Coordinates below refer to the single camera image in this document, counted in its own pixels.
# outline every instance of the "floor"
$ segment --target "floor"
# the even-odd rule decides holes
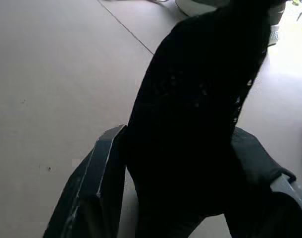
[[[152,54],[185,16],[173,0],[0,0],[0,238],[40,237],[69,175],[126,123]],[[239,126],[302,185],[302,38],[271,47]],[[119,237],[134,231],[127,175]],[[229,238],[222,216],[192,238]]]

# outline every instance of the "gray floor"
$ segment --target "gray floor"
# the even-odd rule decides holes
[[[69,175],[103,131],[127,122],[151,52],[183,18],[173,1],[0,0],[0,238],[42,235]],[[302,184],[301,41],[270,50],[239,125]],[[127,179],[126,238],[136,212]],[[229,233],[217,217],[192,237]]]

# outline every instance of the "floor seam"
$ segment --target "floor seam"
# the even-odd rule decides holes
[[[113,18],[115,18],[116,19],[116,21],[120,24],[120,25],[122,25],[137,41],[139,41],[140,42],[140,44],[141,45],[143,45],[143,47],[144,48],[146,48],[147,49],[147,51],[149,51],[152,55],[154,55],[154,53],[132,32],[132,31],[130,31],[129,30],[129,28],[128,27],[126,27],[114,14],[112,14],[112,12],[100,1],[100,0],[97,0],[99,3],[100,3],[100,5],[104,8],[104,9],[106,9],[106,11],[108,11],[109,12],[109,14],[110,15],[112,15],[113,16]]]

